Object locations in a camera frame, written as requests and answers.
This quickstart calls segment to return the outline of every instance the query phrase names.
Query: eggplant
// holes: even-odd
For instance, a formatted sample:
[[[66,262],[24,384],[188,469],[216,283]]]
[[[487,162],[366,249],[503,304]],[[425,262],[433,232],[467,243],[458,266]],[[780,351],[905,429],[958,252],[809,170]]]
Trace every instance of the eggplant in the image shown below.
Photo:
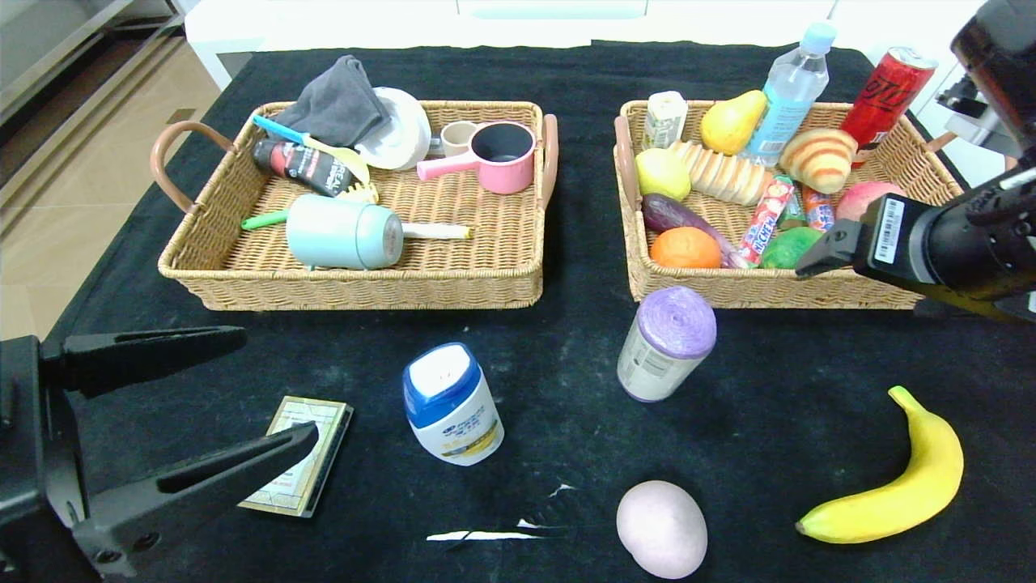
[[[720,266],[732,268],[750,268],[748,261],[739,255],[730,241],[700,214],[684,206],[677,200],[663,194],[645,194],[640,203],[644,214],[644,226],[656,232],[662,232],[677,227],[694,227],[709,233],[719,243]]]

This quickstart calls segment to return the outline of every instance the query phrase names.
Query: purple lid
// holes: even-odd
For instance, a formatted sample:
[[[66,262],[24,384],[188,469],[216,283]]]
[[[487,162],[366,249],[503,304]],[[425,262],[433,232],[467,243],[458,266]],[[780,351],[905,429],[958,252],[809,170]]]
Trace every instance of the purple lid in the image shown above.
[[[682,285],[653,291],[637,309],[640,334],[669,358],[704,358],[716,345],[716,315],[697,291]]]

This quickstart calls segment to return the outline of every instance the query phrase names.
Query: tiled floor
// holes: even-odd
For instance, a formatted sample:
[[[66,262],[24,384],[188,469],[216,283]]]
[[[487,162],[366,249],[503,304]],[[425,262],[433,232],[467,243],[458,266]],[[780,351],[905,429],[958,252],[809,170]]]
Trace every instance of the tiled floor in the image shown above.
[[[47,336],[150,185],[148,154],[154,138],[177,110],[194,110],[190,117],[198,119],[219,95],[190,46],[182,38],[166,41],[176,42],[176,49],[32,205],[3,209],[5,224],[18,216],[0,239],[3,340]]]

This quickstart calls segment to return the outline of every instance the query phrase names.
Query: bread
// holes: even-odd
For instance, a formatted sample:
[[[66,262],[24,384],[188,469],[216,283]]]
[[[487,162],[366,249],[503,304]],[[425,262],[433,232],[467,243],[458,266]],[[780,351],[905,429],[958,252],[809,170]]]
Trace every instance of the bread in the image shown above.
[[[754,206],[773,174],[762,166],[713,151],[701,144],[677,140],[669,149],[687,167],[694,190],[746,206]]]
[[[780,166],[813,190],[834,194],[845,185],[856,147],[853,136],[841,129],[807,129],[784,146]]]

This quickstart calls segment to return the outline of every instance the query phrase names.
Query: basket handle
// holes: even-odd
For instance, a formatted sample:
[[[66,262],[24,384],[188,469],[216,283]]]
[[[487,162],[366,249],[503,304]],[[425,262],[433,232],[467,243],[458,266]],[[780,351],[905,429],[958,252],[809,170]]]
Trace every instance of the basket handle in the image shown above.
[[[637,183],[637,168],[633,163],[633,140],[630,138],[630,120],[625,115],[615,118],[615,146],[618,149],[618,177],[623,180],[626,200],[630,210],[636,212],[637,200],[640,198],[640,185]]]
[[[553,113],[543,116],[543,198],[540,199],[540,207],[546,210],[557,181],[557,116]]]
[[[205,134],[217,145],[227,151],[237,151],[237,146],[233,142],[200,121],[177,121],[159,134],[159,138],[154,140],[154,145],[151,146],[151,176],[154,177],[154,181],[157,182],[162,192],[165,192],[166,196],[172,199],[184,213],[191,212],[194,209],[195,203],[188,198],[188,195],[183,194],[183,191],[173,183],[173,180],[169,179],[169,174],[166,173],[166,152],[169,151],[169,146],[177,136],[183,132],[191,130]]]

